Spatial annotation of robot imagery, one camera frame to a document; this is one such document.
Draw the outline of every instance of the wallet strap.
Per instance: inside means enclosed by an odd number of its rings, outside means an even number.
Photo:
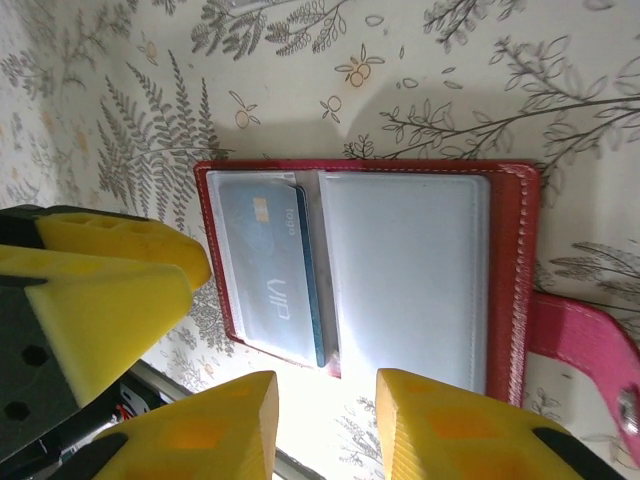
[[[576,300],[534,293],[530,351],[577,368],[604,398],[632,458],[640,463],[640,352],[615,318]]]

